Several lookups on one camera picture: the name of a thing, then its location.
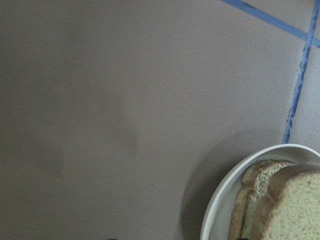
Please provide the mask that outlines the bread slice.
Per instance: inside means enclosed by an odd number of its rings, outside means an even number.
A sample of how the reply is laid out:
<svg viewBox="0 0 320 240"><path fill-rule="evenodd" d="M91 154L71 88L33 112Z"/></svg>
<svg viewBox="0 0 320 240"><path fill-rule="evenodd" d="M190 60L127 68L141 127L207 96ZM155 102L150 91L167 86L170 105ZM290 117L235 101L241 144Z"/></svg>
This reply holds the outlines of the bread slice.
<svg viewBox="0 0 320 240"><path fill-rule="evenodd" d="M229 240L250 237L257 204L266 194L271 177L280 169L294 165L294 162L288 160L268 159L258 161L246 169L231 214Z"/></svg>
<svg viewBox="0 0 320 240"><path fill-rule="evenodd" d="M270 179L252 222L251 240L320 238L320 168L287 166Z"/></svg>

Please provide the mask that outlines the white round plate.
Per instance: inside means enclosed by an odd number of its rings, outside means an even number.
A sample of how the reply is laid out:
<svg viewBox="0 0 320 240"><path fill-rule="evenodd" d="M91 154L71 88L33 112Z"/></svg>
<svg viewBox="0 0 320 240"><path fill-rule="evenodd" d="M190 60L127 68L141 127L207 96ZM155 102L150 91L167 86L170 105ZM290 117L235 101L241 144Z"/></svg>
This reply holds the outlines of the white round plate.
<svg viewBox="0 0 320 240"><path fill-rule="evenodd" d="M201 240L227 240L236 196L246 169L262 160L288 160L300 165L320 165L320 154L299 144L279 144L255 152L237 163L221 180L206 208Z"/></svg>

